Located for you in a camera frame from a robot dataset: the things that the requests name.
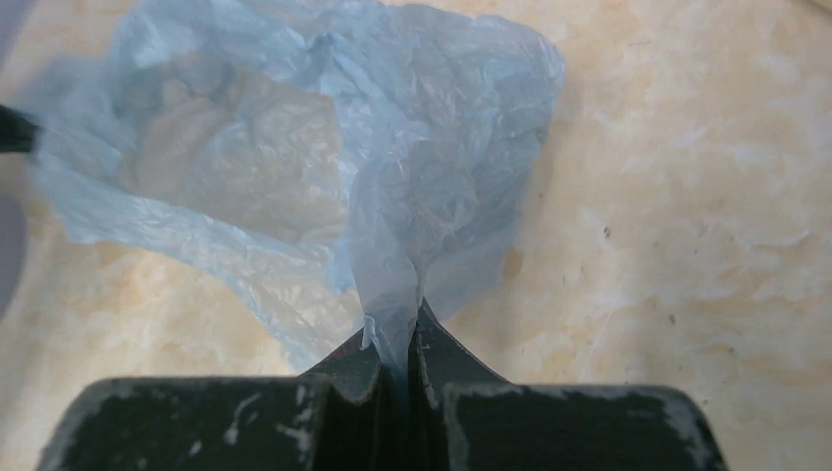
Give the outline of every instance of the wrinkled plastic film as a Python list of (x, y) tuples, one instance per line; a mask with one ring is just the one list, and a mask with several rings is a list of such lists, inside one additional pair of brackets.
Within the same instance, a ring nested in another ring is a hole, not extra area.
[(499, 283), (562, 80), (552, 45), (496, 17), (150, 0), (19, 106), (73, 240), (216, 275), (298, 370), (364, 314), (405, 371), (423, 296), (446, 318)]

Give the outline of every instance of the translucent plastic bag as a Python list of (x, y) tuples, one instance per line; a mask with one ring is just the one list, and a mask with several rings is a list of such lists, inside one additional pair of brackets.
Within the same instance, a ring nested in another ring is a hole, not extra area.
[(562, 79), (496, 17), (150, 0), (18, 106), (71, 239), (220, 277), (298, 370), (362, 324), (401, 367), (423, 295), (447, 317), (499, 282)]

